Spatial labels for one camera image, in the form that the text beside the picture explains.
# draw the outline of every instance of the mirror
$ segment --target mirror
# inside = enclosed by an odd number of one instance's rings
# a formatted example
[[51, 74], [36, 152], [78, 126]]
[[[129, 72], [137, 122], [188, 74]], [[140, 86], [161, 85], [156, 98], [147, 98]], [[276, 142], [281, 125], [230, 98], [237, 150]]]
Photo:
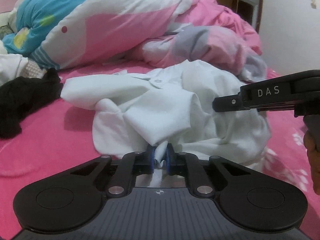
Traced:
[[237, 13], [259, 32], [263, 0], [238, 0]]

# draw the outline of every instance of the metal screw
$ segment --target metal screw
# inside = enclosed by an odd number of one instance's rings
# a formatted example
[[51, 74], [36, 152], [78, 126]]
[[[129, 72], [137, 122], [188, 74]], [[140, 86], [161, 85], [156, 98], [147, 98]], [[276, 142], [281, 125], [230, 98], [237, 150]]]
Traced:
[[124, 192], [124, 188], [123, 187], [119, 187], [119, 186], [113, 186], [113, 187], [109, 188], [108, 191], [111, 194], [118, 195], [118, 194], [121, 194], [122, 192]]
[[213, 191], [213, 189], [209, 186], [200, 186], [197, 188], [197, 191], [202, 194], [209, 194]]

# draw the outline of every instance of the white wall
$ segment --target white wall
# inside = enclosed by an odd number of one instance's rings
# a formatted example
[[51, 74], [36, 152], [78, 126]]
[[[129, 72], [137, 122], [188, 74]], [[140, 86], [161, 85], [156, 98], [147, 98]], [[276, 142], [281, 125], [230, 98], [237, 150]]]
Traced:
[[310, 4], [310, 0], [263, 1], [262, 57], [281, 74], [320, 69], [320, 3], [318, 9]]

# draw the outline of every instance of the finger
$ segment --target finger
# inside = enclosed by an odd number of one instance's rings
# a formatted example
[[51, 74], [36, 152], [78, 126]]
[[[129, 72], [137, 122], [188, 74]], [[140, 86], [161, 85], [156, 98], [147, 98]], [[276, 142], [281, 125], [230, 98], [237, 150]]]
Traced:
[[316, 141], [308, 131], [303, 138], [303, 143], [308, 151], [313, 151], [316, 149]]
[[307, 156], [311, 169], [320, 172], [320, 152], [317, 150], [307, 150]]
[[313, 181], [313, 190], [317, 195], [320, 195], [320, 172], [311, 169], [311, 177]]

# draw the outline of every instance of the bed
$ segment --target bed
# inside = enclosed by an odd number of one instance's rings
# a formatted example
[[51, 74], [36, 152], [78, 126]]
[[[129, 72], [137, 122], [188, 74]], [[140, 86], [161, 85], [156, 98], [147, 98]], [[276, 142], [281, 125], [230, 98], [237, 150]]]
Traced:
[[[90, 64], [61, 70], [62, 82], [92, 74], [113, 74], [122, 70], [147, 73], [154, 67], [131, 60], [108, 65]], [[268, 69], [268, 78], [279, 76]], [[23, 133], [0, 141], [0, 236], [11, 239], [21, 229], [12, 209], [15, 194], [25, 185], [98, 157], [92, 141], [95, 111], [74, 107], [58, 99], [22, 123]], [[320, 197], [313, 192], [310, 166], [303, 146], [306, 128], [291, 111], [270, 112], [272, 137], [264, 149], [262, 171], [297, 186], [307, 196], [309, 208], [301, 230], [320, 239]]]

